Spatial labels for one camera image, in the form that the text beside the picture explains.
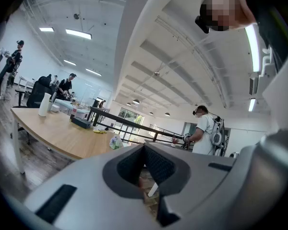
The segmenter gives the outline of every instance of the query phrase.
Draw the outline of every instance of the white bottle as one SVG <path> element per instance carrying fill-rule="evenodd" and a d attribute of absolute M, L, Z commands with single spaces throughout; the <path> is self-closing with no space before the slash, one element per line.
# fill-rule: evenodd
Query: white bottle
<path fill-rule="evenodd" d="M 45 93 L 45 96 L 38 110 L 38 115 L 42 117 L 46 117 L 50 97 L 51 97 L 51 94 Z"/>

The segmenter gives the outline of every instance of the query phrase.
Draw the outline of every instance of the white table leg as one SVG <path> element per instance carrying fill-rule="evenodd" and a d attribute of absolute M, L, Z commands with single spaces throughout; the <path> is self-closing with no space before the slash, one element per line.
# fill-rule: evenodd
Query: white table leg
<path fill-rule="evenodd" d="M 16 157 L 16 164 L 20 173 L 24 173 L 24 166 L 20 156 L 19 140 L 18 140 L 18 123 L 15 118 L 13 118 L 13 146 L 14 153 Z"/>
<path fill-rule="evenodd" d="M 24 92 L 27 90 L 27 85 L 28 85 L 28 81 L 25 82 Z"/>
<path fill-rule="evenodd" d="M 154 193 L 156 192 L 156 190 L 158 189 L 158 185 L 157 183 L 155 183 L 152 187 L 152 189 L 150 189 L 148 196 L 151 197 L 152 195 L 154 195 Z"/>

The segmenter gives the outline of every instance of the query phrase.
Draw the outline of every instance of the dark clothing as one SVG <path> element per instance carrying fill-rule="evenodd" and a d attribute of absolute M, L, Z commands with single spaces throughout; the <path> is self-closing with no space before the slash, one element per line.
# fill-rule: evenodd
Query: dark clothing
<path fill-rule="evenodd" d="M 288 0 L 246 0 L 252 11 L 259 34 L 266 47 L 271 46 L 276 63 L 280 70 L 288 57 L 288 28 L 283 20 L 285 5 Z"/>
<path fill-rule="evenodd" d="M 17 65 L 17 63 L 20 60 L 20 56 L 21 56 L 21 49 L 17 49 L 17 50 L 14 51 L 14 53 L 12 53 L 11 57 L 9 58 L 10 59 L 9 60 L 10 61 L 10 66 L 7 69 L 6 72 L 8 72 L 8 73 L 13 72 L 15 66 Z"/>
<path fill-rule="evenodd" d="M 68 82 L 67 79 L 63 79 L 60 84 L 59 84 L 59 88 L 61 88 L 63 91 L 68 91 L 72 88 L 72 81 Z M 63 96 L 62 92 L 59 90 L 57 90 L 57 98 L 58 99 L 65 99 L 65 97 Z"/>

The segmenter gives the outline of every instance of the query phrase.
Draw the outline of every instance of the wooden table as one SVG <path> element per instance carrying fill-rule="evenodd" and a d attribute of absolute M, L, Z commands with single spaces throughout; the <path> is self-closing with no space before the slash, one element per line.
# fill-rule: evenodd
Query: wooden table
<path fill-rule="evenodd" d="M 41 117 L 35 108 L 11 108 L 11 111 L 14 117 L 13 146 L 21 173 L 24 173 L 24 167 L 19 150 L 18 124 L 48 148 L 73 160 L 112 151 L 109 144 L 114 133 L 97 134 L 92 128 L 81 128 L 64 113 L 48 112 L 46 117 Z"/>

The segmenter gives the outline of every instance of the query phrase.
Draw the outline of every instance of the ceiling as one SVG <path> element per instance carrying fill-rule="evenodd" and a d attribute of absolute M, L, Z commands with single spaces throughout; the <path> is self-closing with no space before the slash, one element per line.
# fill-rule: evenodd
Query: ceiling
<path fill-rule="evenodd" d="M 28 23 L 62 65 L 68 65 L 64 59 L 71 61 L 77 70 L 94 70 L 102 74 L 104 81 L 111 82 L 125 1 L 24 0 L 24 8 Z M 55 33 L 41 32 L 39 27 L 53 27 Z M 90 33 L 92 40 L 68 35 L 65 29 Z"/>
<path fill-rule="evenodd" d="M 171 0 L 132 55 L 120 94 L 148 108 L 204 104 L 248 111 L 252 55 L 244 29 L 205 34 L 194 23 L 202 0 Z M 259 48 L 263 43 L 258 39 Z M 257 99 L 256 112 L 268 112 Z"/>

